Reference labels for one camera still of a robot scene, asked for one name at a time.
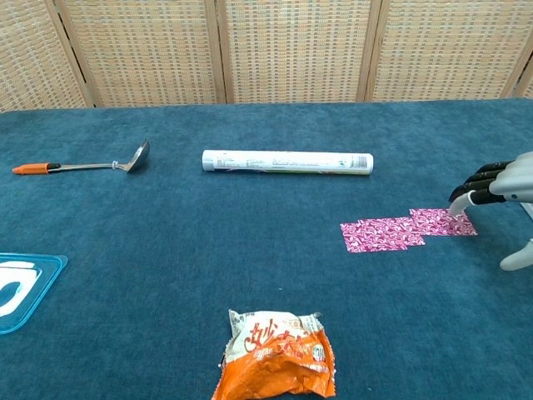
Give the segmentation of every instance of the orange handle tip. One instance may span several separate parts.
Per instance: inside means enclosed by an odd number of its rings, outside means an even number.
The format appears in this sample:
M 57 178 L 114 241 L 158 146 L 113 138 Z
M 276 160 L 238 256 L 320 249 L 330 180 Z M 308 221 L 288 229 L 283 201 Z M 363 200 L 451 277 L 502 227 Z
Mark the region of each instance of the orange handle tip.
M 17 175 L 39 175 L 48 173 L 49 162 L 41 162 L 38 164 L 24 164 L 20 167 L 14 168 L 12 171 Z

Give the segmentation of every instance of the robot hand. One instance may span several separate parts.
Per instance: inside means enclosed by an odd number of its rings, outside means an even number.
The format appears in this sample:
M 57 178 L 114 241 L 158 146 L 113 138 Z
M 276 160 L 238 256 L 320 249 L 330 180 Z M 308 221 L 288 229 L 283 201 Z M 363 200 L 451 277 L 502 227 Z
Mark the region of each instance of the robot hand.
M 533 152 L 521 154 L 514 161 L 495 162 L 481 167 L 450 195 L 451 215 L 469 206 L 503 202 L 533 203 Z M 533 238 L 519 252 L 501 262 L 501 268 L 513 271 L 533 264 Z

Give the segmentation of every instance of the orange snack bag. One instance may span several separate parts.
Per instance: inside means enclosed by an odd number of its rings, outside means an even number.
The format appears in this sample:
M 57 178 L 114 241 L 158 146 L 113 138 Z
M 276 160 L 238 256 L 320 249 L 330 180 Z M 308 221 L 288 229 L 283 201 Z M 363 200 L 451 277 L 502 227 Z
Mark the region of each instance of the orange snack bag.
M 229 310 L 232 339 L 212 400 L 271 398 L 282 393 L 335 396 L 335 357 L 317 313 Z

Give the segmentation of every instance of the woven screen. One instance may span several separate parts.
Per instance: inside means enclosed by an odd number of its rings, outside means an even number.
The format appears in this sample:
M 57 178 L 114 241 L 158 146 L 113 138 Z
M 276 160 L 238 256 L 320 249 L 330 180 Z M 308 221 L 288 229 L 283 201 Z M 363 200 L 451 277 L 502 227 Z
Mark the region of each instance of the woven screen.
M 86 107 L 43 0 L 2 2 L 0 88 L 0 112 Z
M 533 81 L 530 83 L 530 86 L 527 87 L 524 96 L 527 98 L 533 98 Z
M 57 3 L 99 105 L 217 102 L 213 31 L 203 0 Z M 218 70 L 222 80 L 222 68 Z
M 533 98 L 533 55 L 516 88 L 516 95 Z
M 222 1 L 228 100 L 354 101 L 370 6 L 371 0 Z
M 520 72 L 533 2 L 390 0 L 382 17 L 372 100 L 498 98 Z

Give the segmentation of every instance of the metal ladle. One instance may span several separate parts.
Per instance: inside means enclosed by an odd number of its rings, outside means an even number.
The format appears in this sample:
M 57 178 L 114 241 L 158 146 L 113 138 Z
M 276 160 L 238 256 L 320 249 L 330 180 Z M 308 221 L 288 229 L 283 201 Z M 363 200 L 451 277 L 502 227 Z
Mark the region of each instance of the metal ladle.
M 137 149 L 133 158 L 126 164 L 121 164 L 113 161 L 105 164 L 76 164 L 76 165 L 62 165 L 57 162 L 42 162 L 39 164 L 24 164 L 13 169 L 13 172 L 18 175 L 36 175 L 42 173 L 61 173 L 63 171 L 74 171 L 79 169 L 97 169 L 97 168 L 112 168 L 121 169 L 130 173 L 138 169 L 148 158 L 150 153 L 150 143 L 146 139 Z

